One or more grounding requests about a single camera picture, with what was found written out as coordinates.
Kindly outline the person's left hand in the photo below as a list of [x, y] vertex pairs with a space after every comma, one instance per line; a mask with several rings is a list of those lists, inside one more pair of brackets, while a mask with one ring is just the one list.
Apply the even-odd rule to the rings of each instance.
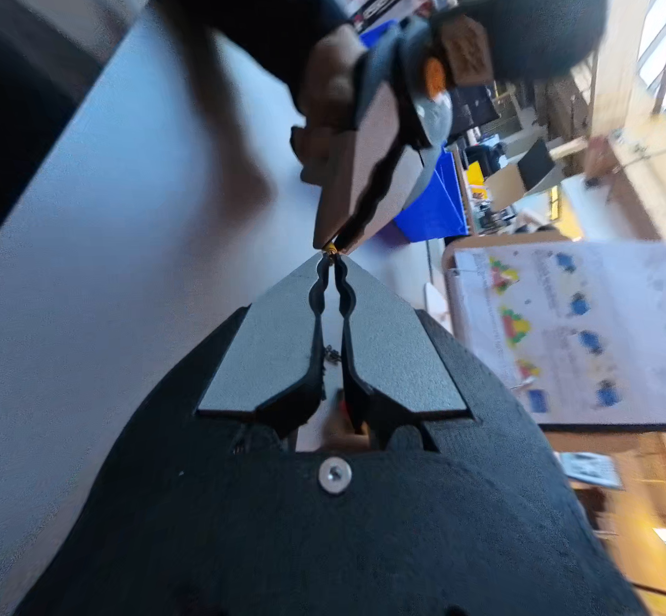
[[321, 187], [330, 145], [352, 128], [356, 67], [367, 54], [352, 24], [343, 24], [312, 48], [296, 100], [303, 126], [293, 126], [290, 145], [302, 164], [300, 178]]

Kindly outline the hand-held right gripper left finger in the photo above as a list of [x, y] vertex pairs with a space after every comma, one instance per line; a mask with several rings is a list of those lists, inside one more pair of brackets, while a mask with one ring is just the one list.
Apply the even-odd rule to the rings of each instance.
[[259, 423], [287, 437], [324, 394], [322, 314], [329, 258], [316, 254], [247, 310], [197, 413]]

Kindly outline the person's left forearm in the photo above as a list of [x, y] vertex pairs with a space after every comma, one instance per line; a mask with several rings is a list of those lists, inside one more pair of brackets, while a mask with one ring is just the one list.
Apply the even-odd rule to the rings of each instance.
[[207, 26], [242, 48], [298, 97], [312, 48], [350, 24], [338, 0], [178, 0]]

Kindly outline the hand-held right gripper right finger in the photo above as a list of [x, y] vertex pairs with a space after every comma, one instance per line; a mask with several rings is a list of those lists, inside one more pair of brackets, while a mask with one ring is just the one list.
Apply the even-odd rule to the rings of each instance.
[[334, 258], [343, 318], [345, 405], [377, 445], [396, 429], [468, 418], [468, 406], [416, 310], [345, 255]]

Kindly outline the blue plastic bin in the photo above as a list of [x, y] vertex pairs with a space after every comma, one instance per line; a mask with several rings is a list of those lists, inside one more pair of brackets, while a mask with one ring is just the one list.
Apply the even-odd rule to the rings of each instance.
[[[370, 52], [360, 75], [355, 118], [360, 121], [380, 82], [387, 82], [398, 101], [400, 131], [395, 146], [405, 144], [421, 149], [434, 143], [435, 127], [425, 116], [418, 116], [416, 104], [434, 102], [437, 95], [448, 92], [445, 87], [435, 88], [433, 97], [428, 93], [427, 77], [445, 81], [444, 62], [436, 55], [434, 35], [429, 22], [419, 16], [392, 20], [362, 35], [363, 42], [371, 42]], [[466, 236], [467, 224], [463, 202], [455, 175], [454, 158], [445, 152], [452, 133], [455, 104], [450, 134], [442, 145], [434, 172], [423, 193], [393, 219], [404, 237], [412, 243], [431, 239]]]

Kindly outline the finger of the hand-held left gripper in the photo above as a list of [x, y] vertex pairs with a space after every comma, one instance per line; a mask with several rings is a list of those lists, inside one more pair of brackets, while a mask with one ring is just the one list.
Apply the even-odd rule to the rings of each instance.
[[400, 131], [398, 101], [387, 82], [380, 82], [356, 129], [332, 138], [314, 223], [314, 248], [335, 243], [337, 251], [354, 251], [392, 219], [397, 208], [390, 195], [393, 169], [381, 169], [395, 148]]
[[416, 104], [418, 116], [434, 125], [434, 143], [416, 149], [405, 144], [394, 146], [372, 173], [370, 189], [361, 197], [355, 216], [341, 229], [337, 251], [350, 254], [375, 236], [423, 193], [432, 178], [442, 145], [452, 126], [453, 107], [449, 92], [437, 95], [434, 102]]

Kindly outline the instruction sheet display stand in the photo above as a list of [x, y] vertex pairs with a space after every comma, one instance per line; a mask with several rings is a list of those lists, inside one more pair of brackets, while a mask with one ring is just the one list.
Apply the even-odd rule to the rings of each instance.
[[467, 237], [454, 335], [544, 429], [665, 430], [665, 243]]

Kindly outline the small printed card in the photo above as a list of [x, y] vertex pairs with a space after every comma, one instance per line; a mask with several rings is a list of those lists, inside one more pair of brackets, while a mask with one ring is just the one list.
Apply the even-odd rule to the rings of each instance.
[[568, 479], [604, 489], [623, 489], [620, 473], [611, 456], [589, 452], [565, 452], [555, 455]]

